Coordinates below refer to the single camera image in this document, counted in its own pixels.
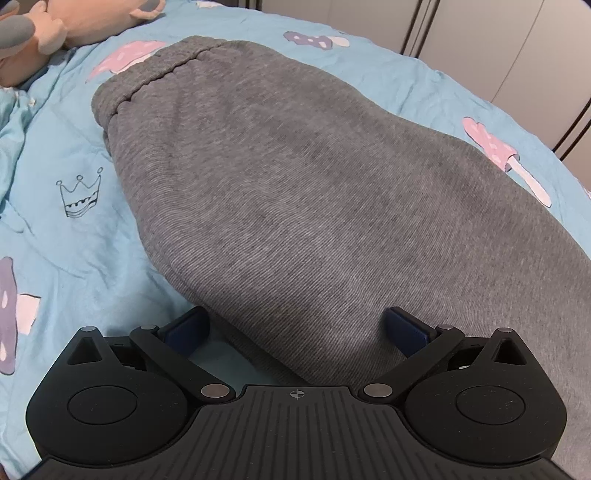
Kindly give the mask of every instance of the wardrobe door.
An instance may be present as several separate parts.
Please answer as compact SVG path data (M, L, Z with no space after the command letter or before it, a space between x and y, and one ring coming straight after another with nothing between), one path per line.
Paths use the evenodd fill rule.
M491 101L519 55L542 3L443 0L431 20L425 20L431 22L430 28L414 55Z
M419 0L332 0L328 23L402 52Z
M564 165L591 191L591 119L585 125L582 137L567 153Z
M591 97L591 8L544 0L493 103L555 148Z
M262 10L325 24L329 20L330 0L264 0Z

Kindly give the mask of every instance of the black plastic base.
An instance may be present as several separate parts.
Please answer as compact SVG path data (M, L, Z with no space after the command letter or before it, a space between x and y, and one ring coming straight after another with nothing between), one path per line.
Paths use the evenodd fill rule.
M396 410L346 387L247 387L202 407L167 450L133 465L89 469L46 460L28 480L567 480L547 460L511 468L462 465L422 445Z

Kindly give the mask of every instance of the plush toy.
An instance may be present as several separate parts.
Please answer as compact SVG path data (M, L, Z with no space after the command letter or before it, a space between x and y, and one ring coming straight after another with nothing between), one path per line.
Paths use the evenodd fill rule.
M0 9L0 61L20 52L35 34L33 22L17 15L19 7L11 0Z
M66 47L80 47L154 20L166 0L49 0L48 12L64 22Z
M42 69L66 40L61 20L52 18L41 0L24 15L16 15L18 2L0 17L0 86L14 87Z

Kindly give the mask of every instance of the metal rivet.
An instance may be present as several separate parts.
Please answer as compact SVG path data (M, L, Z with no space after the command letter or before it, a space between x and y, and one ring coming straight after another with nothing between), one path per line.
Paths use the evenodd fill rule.
M366 395L373 398L385 398L392 395L392 387L384 383L370 383L363 389Z
M201 395L207 398L223 398L230 393L230 389L221 383L205 385L201 389Z

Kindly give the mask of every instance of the bed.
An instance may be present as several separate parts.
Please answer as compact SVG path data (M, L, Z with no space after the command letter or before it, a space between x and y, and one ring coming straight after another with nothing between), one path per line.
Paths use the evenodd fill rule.
M108 78L191 35L262 44L394 115L478 146L591 257L591 193L535 136L449 77L325 25L168 0L155 22L60 52L22 89L0 90L0 283L18 295L16 319L0 317L18 327L15 352L0 352L0 463L11 479L38 462L25 409L75 331L126 335L191 308L149 261L90 107ZM0 327L0 340L10 334ZM216 332L192 360L237 391L275 381ZM570 472L583 480L590 462L579 455Z

